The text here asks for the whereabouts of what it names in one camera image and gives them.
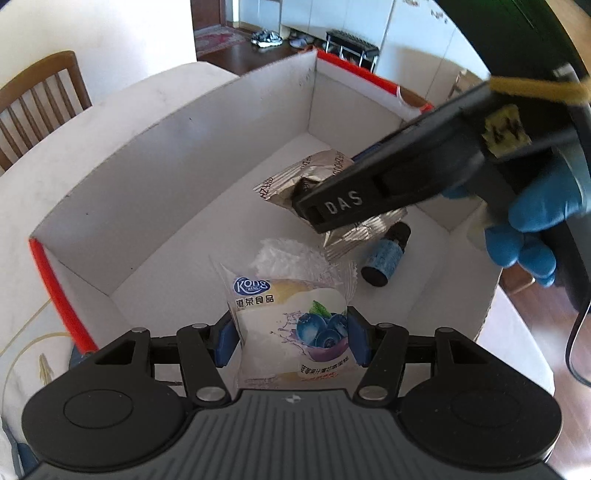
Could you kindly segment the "blue gloved right hand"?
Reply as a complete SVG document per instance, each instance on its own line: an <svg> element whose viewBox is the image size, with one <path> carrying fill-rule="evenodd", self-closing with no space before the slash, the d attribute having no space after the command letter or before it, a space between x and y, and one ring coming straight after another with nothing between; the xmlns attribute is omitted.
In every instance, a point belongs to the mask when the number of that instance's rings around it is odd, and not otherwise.
<svg viewBox="0 0 591 480"><path fill-rule="evenodd" d="M582 154L560 152L550 171L511 204L508 220L485 229L486 249L497 265L508 268L519 264L536 282L549 287L556 279L556 256L535 234L589 212L587 162Z"/></svg>

